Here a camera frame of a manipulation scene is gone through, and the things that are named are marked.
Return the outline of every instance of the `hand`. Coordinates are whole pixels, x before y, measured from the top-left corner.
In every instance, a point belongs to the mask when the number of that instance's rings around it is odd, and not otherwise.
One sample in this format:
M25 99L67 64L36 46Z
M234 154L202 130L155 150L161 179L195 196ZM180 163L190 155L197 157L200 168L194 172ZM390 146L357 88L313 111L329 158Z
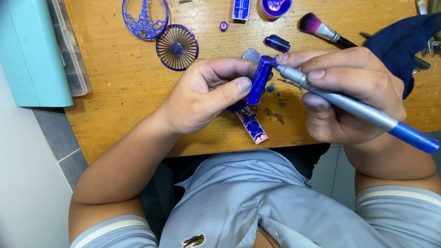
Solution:
M406 118L403 81L367 48L293 52L277 55L276 62L307 73L308 82L317 88L350 95L398 120ZM355 145L384 133L313 93L305 93L302 102L308 111L307 130L318 141Z
M257 63L239 58L197 59L157 110L173 133L202 130L251 90Z

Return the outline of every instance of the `necklace chain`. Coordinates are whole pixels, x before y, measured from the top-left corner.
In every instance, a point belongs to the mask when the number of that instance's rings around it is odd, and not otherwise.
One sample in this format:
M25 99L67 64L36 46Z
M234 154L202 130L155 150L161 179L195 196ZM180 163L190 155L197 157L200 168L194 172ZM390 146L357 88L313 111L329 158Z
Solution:
M276 246L273 244L273 242L269 239L268 235L266 235L266 233L260 227L257 227L257 230L265 237L266 240L268 240L269 244L273 248L276 248Z

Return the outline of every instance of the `person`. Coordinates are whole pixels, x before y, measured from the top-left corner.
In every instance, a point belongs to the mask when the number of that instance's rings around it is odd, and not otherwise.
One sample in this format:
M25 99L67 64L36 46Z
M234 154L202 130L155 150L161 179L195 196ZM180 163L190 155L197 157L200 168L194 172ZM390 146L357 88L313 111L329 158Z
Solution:
M276 61L307 73L318 88L406 118L403 82L366 48L292 52ZM164 103L79 179L69 210L71 247L441 247L441 181L431 155L312 93L302 96L307 130L344 146L356 170L355 213L312 190L295 156L269 149L213 154L178 183L185 193L158 242L138 194L182 134L202 130L250 92L256 67L237 58L195 60Z

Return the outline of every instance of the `pink brush bristles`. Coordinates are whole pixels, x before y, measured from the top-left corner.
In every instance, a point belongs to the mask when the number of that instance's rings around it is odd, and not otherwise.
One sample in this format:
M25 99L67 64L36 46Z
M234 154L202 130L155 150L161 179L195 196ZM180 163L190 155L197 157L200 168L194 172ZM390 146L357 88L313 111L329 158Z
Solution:
M320 27L320 25L321 25L321 20L312 12L309 12L308 14L304 15L300 19L300 24L299 24L300 31L311 34L315 34L315 32L317 32L317 29Z

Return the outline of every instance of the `shirt sleeve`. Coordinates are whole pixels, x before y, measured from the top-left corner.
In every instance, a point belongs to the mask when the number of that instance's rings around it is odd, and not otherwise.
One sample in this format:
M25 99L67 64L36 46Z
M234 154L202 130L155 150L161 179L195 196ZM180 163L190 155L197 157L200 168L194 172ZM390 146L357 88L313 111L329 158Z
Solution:
M441 196L399 185L377 186L356 197L355 212L394 247L441 247Z
M71 248L157 248L158 240L147 221L137 215L120 215L80 234Z

